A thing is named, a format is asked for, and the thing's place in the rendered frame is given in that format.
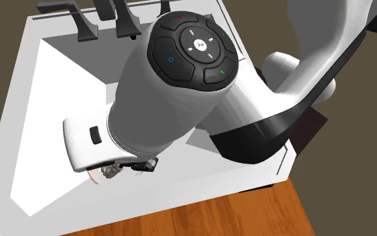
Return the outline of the black sink faucet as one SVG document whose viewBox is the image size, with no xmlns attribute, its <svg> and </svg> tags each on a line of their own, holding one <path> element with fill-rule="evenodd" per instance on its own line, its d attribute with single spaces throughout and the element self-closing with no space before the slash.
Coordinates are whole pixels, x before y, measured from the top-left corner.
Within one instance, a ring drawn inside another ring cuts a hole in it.
<svg viewBox="0 0 377 236">
<path fill-rule="evenodd" d="M 134 15 L 125 0 L 92 0 L 101 21 L 115 20 L 117 38 L 135 40 L 141 35 L 140 20 Z M 91 23 L 80 10 L 75 1 L 38 2 L 37 10 L 42 13 L 67 9 L 72 16 L 77 30 L 78 42 L 98 39 L 98 26 Z"/>
</svg>

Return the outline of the grey lumpy object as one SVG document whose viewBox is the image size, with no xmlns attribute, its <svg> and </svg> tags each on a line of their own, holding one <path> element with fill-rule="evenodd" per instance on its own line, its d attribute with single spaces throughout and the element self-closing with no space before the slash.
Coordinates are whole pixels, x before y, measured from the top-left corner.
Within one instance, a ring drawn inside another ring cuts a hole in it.
<svg viewBox="0 0 377 236">
<path fill-rule="evenodd" d="M 122 170 L 123 166 L 121 164 L 112 164 L 101 168 L 102 175 L 108 179 L 115 177 Z"/>
</svg>

